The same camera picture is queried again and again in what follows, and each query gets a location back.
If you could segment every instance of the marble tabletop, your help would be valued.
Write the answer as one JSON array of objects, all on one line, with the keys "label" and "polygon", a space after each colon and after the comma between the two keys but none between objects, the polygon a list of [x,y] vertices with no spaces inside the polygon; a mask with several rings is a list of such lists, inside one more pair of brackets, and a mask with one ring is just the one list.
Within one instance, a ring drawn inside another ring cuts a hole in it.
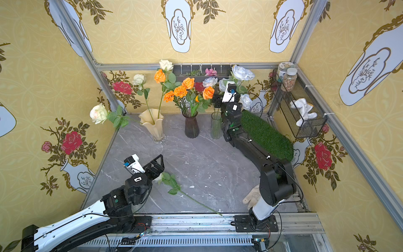
[{"label": "marble tabletop", "polygon": [[[130,117],[138,119],[137,114]],[[105,162],[97,173],[87,195],[87,207],[112,189],[124,185],[131,175],[123,166],[123,160],[133,154],[141,165],[162,154],[165,171],[173,173],[182,190],[189,196],[219,212],[248,212],[243,198],[259,183],[259,171],[237,148],[224,138],[210,137],[210,115],[197,116],[200,128],[198,137],[185,136],[185,118],[181,114],[165,115],[163,130],[166,141],[153,142],[147,129],[132,121],[120,129]],[[206,213],[208,209],[178,193],[170,195],[170,186],[153,182],[149,199],[139,211],[142,213]],[[280,212],[297,212],[294,203],[282,204]]]}]

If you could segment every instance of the orange rose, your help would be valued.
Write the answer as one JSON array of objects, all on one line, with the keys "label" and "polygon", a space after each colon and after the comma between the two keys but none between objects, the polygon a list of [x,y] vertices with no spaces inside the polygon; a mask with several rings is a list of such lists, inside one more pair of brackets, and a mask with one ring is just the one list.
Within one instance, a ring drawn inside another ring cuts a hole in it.
[{"label": "orange rose", "polygon": [[186,89],[192,89],[193,85],[195,84],[195,78],[187,77],[183,82],[182,85],[185,86]]},{"label": "orange rose", "polygon": [[168,93],[166,93],[164,95],[164,101],[171,102],[173,100],[174,100],[174,92],[173,91],[169,91]]},{"label": "orange rose", "polygon": [[179,86],[179,87],[175,88],[174,89],[174,95],[179,96],[180,98],[182,98],[185,95],[187,95],[187,91],[186,91],[185,86]]},{"label": "orange rose", "polygon": [[154,75],[154,80],[157,83],[165,82],[165,79],[166,79],[166,77],[165,77],[165,74],[162,72],[162,69],[158,70]]},{"label": "orange rose", "polygon": [[203,99],[207,100],[207,99],[212,99],[214,95],[214,88],[212,87],[206,87],[203,90]]}]

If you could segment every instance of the white cloth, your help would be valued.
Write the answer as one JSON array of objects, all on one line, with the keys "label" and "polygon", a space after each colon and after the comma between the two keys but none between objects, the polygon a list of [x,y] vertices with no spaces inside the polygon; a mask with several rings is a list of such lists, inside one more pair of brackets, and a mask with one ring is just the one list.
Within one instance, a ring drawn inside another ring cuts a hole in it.
[{"label": "white cloth", "polygon": [[305,98],[299,98],[298,100],[294,100],[293,102],[290,102],[291,108],[297,108],[299,113],[301,114],[301,119],[299,119],[296,123],[298,127],[301,127],[303,121],[306,121],[308,119],[313,119],[318,116],[318,114],[314,113],[308,113],[311,111],[313,108],[312,104],[309,104],[306,102]]},{"label": "white cloth", "polygon": [[260,199],[260,190],[259,190],[259,184],[248,193],[248,195],[242,200],[244,204],[248,204],[248,210],[256,205],[258,200]]}]

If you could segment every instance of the clear glass vase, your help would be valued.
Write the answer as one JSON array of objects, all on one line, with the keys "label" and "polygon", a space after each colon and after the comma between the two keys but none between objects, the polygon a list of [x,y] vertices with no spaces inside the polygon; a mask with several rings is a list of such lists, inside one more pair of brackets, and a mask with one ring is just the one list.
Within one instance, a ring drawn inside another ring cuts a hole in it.
[{"label": "clear glass vase", "polygon": [[210,136],[212,139],[219,139],[222,136],[221,112],[219,111],[211,114]]}]

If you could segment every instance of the green turf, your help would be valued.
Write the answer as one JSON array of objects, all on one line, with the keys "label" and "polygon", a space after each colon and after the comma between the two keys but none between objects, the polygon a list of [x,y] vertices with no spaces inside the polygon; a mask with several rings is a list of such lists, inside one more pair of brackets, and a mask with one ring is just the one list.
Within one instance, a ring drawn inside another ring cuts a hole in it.
[{"label": "green turf", "polygon": [[254,141],[278,159],[293,159],[293,144],[263,119],[243,110],[242,127]]}]

